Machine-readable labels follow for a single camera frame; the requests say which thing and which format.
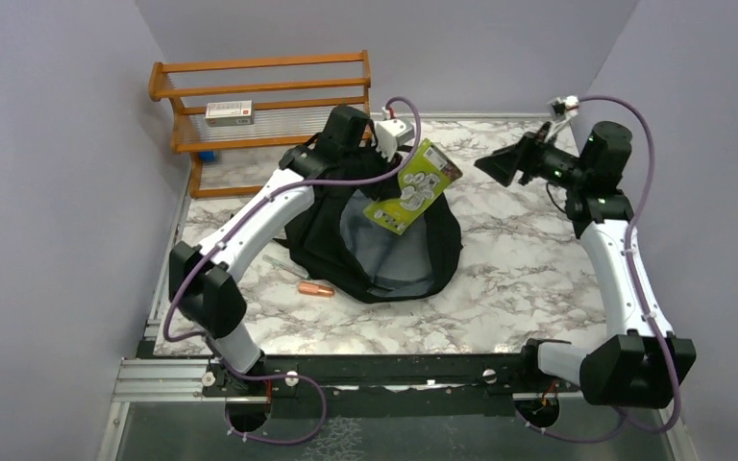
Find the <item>white box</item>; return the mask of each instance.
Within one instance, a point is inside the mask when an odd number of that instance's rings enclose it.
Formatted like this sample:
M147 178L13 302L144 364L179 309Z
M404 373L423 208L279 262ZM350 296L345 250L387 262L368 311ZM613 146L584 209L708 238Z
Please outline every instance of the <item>white box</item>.
M205 109L205 123L209 127L253 125L253 101L210 103Z

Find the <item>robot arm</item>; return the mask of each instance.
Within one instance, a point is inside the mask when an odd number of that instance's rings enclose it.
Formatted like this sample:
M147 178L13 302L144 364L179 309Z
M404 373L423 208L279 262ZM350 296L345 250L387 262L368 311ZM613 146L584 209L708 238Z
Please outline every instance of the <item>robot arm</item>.
M577 108L578 100L556 100L553 110L563 115ZM541 178L567 190L565 214L593 263L609 339L594 351L566 342L539 342L536 363L527 366L575 383L591 404L663 408L672 400L673 387L664 351L641 309L629 271L624 239L633 211L617 188L631 152L631 132L617 123L600 122L578 157L553 146L556 133L546 123L537 133L526 133L517 144L480 158L475 165L504 186L522 172L519 184ZM675 337L652 292L636 231L631 239L632 263L649 316L662 332L682 381L695 361L694 345Z
M179 242L172 249L168 264L172 301L199 261L215 251L190 281L179 299L179 309L205 331L216 351L236 371L248 373L262 355L243 323L247 303L238 283L258 253L315 199L310 185L289 188L278 195L275 191L304 180L326 178L337 161L359 145L368 123L369 116L357 109L334 109L315 146L310 149L308 144L299 145L288 150L267 184L230 221L195 247ZM401 119L377 122L373 129L378 153L388 161L414 135L414 127ZM237 231L226 243L224 237L233 227L238 227Z

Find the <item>wooden shelf leg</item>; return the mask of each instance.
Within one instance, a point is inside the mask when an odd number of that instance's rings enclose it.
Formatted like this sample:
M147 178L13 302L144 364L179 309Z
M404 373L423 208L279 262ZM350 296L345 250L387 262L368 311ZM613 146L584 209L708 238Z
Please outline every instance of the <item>wooden shelf leg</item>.
M199 187L202 183L202 159L198 152L191 152L191 173L188 179L188 194L192 199L198 199Z

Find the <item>white connector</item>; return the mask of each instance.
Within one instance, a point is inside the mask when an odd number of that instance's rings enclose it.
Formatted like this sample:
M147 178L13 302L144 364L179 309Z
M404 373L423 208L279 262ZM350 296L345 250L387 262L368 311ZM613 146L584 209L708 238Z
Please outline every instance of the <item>white connector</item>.
M578 97L575 95L552 99L548 102L548 106L555 121L578 115Z
M378 151L386 161L391 161L401 146L414 139L414 125L402 118L375 122Z
M548 131L545 139L547 142L553 142L554 137L561 133L561 130L578 115L578 97L555 98L548 102L548 106L550 106L550 114L553 116L555 123Z

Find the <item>wooden shelf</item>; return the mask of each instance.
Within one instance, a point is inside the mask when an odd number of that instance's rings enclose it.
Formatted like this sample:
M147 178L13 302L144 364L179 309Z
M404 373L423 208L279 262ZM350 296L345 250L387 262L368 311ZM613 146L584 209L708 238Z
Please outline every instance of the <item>wooden shelf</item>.
M300 82L272 82L238 85L175 87L169 74L180 74L180 81L187 81L185 74L194 72L231 71L263 67L292 65L326 65L346 62L362 62L362 75L353 78L310 80ZM305 142L324 128L331 108L345 104L369 113L369 87L372 84L369 54L343 53L311 56L284 56L238 61L183 62L165 64L155 62L148 84L152 101L168 99L174 112L171 149L175 154L189 154L191 176L188 191L191 197L229 197L255 194L260 185L202 189L203 151L223 151L253 147L296 145ZM262 93L288 91L303 98L307 90L328 88L359 88L355 96L296 99L278 102L254 101L254 124L243 127L213 127L204 122L205 107L186 107L183 98L217 96L224 94Z

